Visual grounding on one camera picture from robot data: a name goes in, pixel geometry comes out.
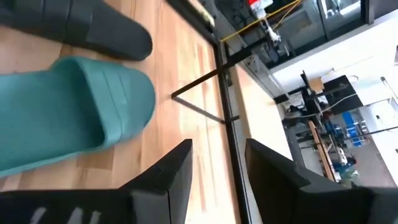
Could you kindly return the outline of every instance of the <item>black slipper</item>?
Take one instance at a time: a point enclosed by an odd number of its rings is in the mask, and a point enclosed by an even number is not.
[[[152,39],[102,0],[0,0],[0,24],[128,60],[144,60]]]

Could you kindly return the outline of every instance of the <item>cable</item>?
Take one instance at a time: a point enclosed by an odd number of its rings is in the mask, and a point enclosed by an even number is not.
[[[294,4],[294,6],[291,7],[291,8],[284,14],[284,16],[283,16],[283,17],[280,19],[280,21],[274,26],[273,29],[275,29],[276,27],[278,27],[279,24],[285,19],[285,17],[286,17],[298,4],[300,4],[300,2],[301,2],[301,0],[297,1],[297,3]]]
[[[323,113],[323,112],[325,112],[325,111],[328,111],[328,110],[332,109],[333,107],[335,107],[337,104],[341,103],[343,100],[348,99],[348,98],[350,98],[350,97],[352,97],[352,96],[355,96],[355,95],[357,95],[357,93],[354,93],[354,94],[352,94],[352,95],[350,95],[350,96],[346,96],[346,97],[344,97],[343,99],[337,101],[334,105],[331,105],[329,108],[326,108],[326,109],[322,110],[322,111],[319,112],[319,113],[310,114],[310,115],[304,115],[304,116],[286,116],[285,118],[287,118],[287,119],[294,119],[294,118],[309,118],[309,117],[315,116],[315,115],[317,115],[317,114]]]
[[[248,29],[249,27],[253,26],[254,24],[257,24],[258,22],[260,22],[260,21],[262,21],[262,20],[264,20],[264,19],[267,19],[267,18],[273,16],[273,15],[277,14],[278,12],[283,11],[284,9],[288,8],[289,6],[292,6],[292,5],[294,5],[294,4],[297,4],[297,3],[300,2],[300,1],[301,1],[301,0],[295,0],[295,1],[293,1],[293,2],[291,2],[291,3],[289,3],[289,4],[287,4],[286,6],[284,6],[284,7],[280,8],[280,9],[276,10],[275,12],[272,12],[272,13],[270,13],[270,14],[267,14],[265,17],[260,18],[260,19],[258,19],[258,20],[256,20],[256,21],[250,23],[249,25],[243,27],[242,29],[238,30],[237,32],[235,32],[235,33],[233,33],[233,34],[231,34],[231,35],[229,35],[229,36],[227,36],[227,37],[221,39],[221,42],[225,42],[226,40],[228,40],[228,39],[230,39],[230,38],[232,38],[232,37],[234,37],[234,36],[236,36],[236,35],[242,33],[243,31],[245,31],[245,30]]]

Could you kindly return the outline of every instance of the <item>equipment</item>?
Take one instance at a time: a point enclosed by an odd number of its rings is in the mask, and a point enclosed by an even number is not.
[[[263,223],[394,223],[396,188],[346,189],[253,139],[246,164]]]

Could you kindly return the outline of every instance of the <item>slipper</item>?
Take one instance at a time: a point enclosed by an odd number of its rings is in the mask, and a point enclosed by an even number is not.
[[[49,70],[0,75],[0,176],[106,149],[138,135],[155,107],[142,72],[66,57]]]
[[[126,60],[144,60],[152,39],[102,0],[0,0],[0,24]]]

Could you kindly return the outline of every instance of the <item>teal slipper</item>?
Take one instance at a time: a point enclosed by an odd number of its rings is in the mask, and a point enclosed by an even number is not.
[[[154,107],[149,78],[115,63],[67,57],[0,75],[0,176],[131,139]]]

